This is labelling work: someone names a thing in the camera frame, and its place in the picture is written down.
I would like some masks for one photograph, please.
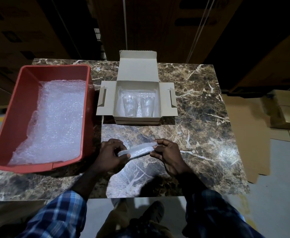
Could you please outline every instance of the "hand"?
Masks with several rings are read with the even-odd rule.
[[[167,173],[179,175],[183,172],[192,172],[190,167],[183,160],[178,144],[167,139],[156,139],[159,146],[154,146],[150,156],[163,161]]]
[[[127,148],[121,140],[109,139],[108,141],[103,141],[101,143],[100,154],[92,164],[91,168],[98,173],[111,171],[120,163],[131,157],[130,154],[122,155],[120,157],[116,156],[116,151],[116,153],[118,153],[119,151],[126,149]]]

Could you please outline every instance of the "concrete floor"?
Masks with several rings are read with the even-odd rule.
[[[265,237],[290,237],[290,142],[271,140],[271,175],[260,176],[257,184],[249,185],[250,194],[225,198]],[[139,217],[155,200],[165,205],[162,224],[169,227],[175,237],[183,237],[181,231],[186,224],[184,197],[128,199],[131,218]],[[110,199],[89,200],[81,237],[95,237],[112,208]]]

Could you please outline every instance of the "clear glass tumbler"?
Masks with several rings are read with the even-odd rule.
[[[143,117],[152,117],[154,113],[155,98],[145,97],[141,98],[141,107]]]
[[[137,109],[137,98],[134,95],[123,96],[124,111],[126,117],[135,117]]]

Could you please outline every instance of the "marble table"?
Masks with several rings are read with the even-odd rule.
[[[61,59],[35,59],[32,64],[89,64],[96,90],[102,80],[116,80],[119,67],[116,61]],[[207,187],[222,194],[247,192],[245,172],[213,66],[158,63],[158,72],[161,82],[175,84],[179,116],[163,118],[158,126],[116,125],[111,118],[96,116],[95,149],[109,138],[123,140],[127,148],[166,138],[179,144],[183,159]],[[71,187],[94,158],[37,174],[0,171],[0,200],[52,199]],[[162,162],[147,155],[109,172],[90,197],[181,195],[177,180],[166,173]]]

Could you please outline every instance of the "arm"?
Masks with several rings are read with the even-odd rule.
[[[208,189],[183,160],[176,143],[166,139],[155,140],[152,157],[165,164],[166,171],[175,176],[187,201],[186,237],[262,237],[245,223],[239,212],[222,196]]]
[[[85,224],[87,200],[103,173],[130,157],[117,157],[114,150],[125,150],[123,142],[110,139],[101,143],[100,154],[91,167],[67,191],[49,202],[27,223],[17,238],[79,237]]]

